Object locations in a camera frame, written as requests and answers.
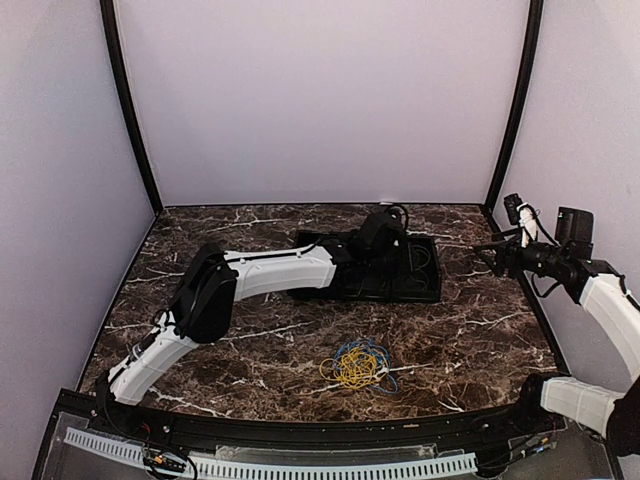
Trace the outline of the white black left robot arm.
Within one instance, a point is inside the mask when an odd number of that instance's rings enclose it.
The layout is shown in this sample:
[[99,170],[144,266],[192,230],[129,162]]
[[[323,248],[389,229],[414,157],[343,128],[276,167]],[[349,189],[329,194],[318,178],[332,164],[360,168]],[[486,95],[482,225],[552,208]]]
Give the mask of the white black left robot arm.
[[96,380],[101,417],[120,436],[141,427],[138,404],[147,390],[178,360],[228,332],[235,303],[287,290],[330,290],[400,269],[408,211],[390,204],[342,234],[322,234],[311,244],[271,252],[200,248],[166,309],[148,334],[116,366]]

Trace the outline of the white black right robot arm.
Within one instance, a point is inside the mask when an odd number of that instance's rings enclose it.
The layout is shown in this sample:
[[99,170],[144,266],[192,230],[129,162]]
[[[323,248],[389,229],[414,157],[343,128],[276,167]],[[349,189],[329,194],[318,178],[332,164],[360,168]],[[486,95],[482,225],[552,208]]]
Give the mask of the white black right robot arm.
[[549,234],[536,210],[519,195],[507,196],[504,205],[511,229],[494,234],[474,252],[497,276],[529,272],[534,279],[553,279],[554,288],[564,288],[600,325],[633,381],[620,393],[573,376],[535,377],[522,403],[511,410],[511,426],[530,434],[549,413],[559,414],[599,434],[614,455],[638,454],[639,302],[624,275],[607,261],[593,259],[593,214],[561,207],[555,232]]

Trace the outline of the black middle storage bin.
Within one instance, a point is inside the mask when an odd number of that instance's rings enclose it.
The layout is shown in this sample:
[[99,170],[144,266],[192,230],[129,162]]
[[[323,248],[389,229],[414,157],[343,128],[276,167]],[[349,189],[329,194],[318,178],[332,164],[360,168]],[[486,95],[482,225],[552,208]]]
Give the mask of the black middle storage bin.
[[337,263],[329,288],[338,299],[385,298],[399,265],[400,245],[394,233],[344,232],[331,253],[337,255]]

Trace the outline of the black front table rail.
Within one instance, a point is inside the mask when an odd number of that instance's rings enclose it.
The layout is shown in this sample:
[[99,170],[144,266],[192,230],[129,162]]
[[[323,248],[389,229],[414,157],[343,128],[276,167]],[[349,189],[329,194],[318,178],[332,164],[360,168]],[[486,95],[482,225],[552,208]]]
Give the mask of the black front table rail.
[[417,445],[471,451],[503,448],[512,439],[547,432],[557,439],[568,428],[566,418],[527,413],[519,403],[409,420],[295,423],[224,419],[115,404],[103,413],[96,398],[62,389],[54,412],[78,416],[98,431],[207,452],[221,446],[347,450]]

